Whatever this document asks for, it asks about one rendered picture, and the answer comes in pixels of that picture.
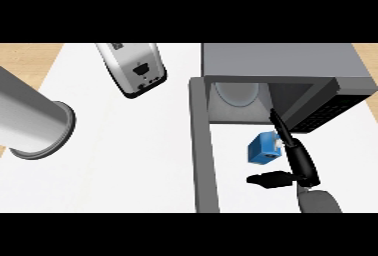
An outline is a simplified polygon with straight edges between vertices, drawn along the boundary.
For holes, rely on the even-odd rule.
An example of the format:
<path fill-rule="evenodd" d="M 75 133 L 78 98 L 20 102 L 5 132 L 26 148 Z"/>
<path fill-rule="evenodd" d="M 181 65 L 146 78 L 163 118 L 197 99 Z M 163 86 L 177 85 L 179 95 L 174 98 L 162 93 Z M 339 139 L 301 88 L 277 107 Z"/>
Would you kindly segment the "grey cylindrical appliance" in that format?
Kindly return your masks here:
<path fill-rule="evenodd" d="M 38 160 L 66 143 L 75 128 L 75 113 L 0 67 L 0 145 L 13 155 Z"/>

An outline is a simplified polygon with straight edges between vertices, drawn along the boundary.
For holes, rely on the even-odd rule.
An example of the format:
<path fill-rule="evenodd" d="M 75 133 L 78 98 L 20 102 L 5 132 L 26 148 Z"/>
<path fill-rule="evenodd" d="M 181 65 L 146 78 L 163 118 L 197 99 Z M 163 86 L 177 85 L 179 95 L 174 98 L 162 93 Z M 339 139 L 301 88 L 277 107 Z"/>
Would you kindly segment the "grey microwave door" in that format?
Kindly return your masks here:
<path fill-rule="evenodd" d="M 218 213 L 205 83 L 200 77 L 188 80 L 190 134 L 193 158 L 194 207 L 197 213 Z"/>

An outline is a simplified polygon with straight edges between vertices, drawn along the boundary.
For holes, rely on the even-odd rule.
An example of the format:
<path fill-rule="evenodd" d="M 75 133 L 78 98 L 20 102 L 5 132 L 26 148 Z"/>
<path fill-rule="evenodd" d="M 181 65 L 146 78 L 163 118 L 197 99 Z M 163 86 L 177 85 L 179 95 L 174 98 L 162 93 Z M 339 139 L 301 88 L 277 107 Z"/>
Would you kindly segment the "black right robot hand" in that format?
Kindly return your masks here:
<path fill-rule="evenodd" d="M 301 187 L 314 187 L 320 184 L 320 180 L 311 157 L 302 143 L 292 137 L 284 122 L 274 110 L 270 110 L 270 121 L 274 125 L 278 139 L 284 145 L 290 173 L 273 171 L 259 175 L 252 175 L 246 178 L 246 182 L 256 184 L 264 188 L 290 186 L 293 181 L 298 182 Z"/>

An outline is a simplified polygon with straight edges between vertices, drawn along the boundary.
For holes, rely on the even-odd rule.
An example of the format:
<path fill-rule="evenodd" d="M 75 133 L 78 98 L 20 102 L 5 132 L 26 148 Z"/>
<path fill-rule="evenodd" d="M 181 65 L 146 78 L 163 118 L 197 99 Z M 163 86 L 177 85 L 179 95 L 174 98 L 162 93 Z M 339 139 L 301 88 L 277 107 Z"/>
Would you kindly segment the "grey microwave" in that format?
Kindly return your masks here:
<path fill-rule="evenodd" d="M 305 134 L 378 92 L 348 43 L 205 43 L 200 53 L 212 124 L 267 124 L 275 112 Z"/>

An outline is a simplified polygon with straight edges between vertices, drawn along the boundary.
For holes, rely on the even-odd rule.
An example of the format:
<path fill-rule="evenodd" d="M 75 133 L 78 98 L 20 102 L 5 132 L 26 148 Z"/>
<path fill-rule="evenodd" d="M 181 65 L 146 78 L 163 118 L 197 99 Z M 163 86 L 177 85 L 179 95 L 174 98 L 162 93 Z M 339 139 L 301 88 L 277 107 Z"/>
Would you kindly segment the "blue milk carton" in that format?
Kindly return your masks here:
<path fill-rule="evenodd" d="M 274 131 L 261 132 L 247 145 L 247 162 L 267 164 L 281 156 L 281 140 Z"/>

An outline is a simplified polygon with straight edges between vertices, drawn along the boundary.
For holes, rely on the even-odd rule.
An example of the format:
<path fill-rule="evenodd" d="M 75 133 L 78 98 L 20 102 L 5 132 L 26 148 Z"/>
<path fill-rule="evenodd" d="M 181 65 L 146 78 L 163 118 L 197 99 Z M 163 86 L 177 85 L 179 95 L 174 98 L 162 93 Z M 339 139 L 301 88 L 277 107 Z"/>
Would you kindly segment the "silver toaster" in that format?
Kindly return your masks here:
<path fill-rule="evenodd" d="M 123 96 L 138 97 L 166 80 L 154 43 L 97 43 L 104 66 Z"/>

